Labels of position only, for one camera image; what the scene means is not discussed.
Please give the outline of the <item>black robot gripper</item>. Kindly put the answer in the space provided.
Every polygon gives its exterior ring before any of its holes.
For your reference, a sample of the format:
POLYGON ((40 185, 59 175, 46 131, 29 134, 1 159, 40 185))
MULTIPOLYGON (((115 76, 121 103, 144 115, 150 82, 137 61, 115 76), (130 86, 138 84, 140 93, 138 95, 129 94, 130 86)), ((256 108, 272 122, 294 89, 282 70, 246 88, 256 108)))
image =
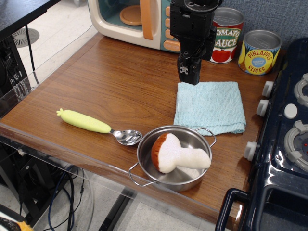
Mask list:
POLYGON ((198 84, 201 59, 211 59, 217 30, 213 25, 216 9, 215 0, 173 0, 170 3, 170 34, 180 43, 177 67, 181 82, 198 84), (190 58, 194 58, 192 77, 190 58))

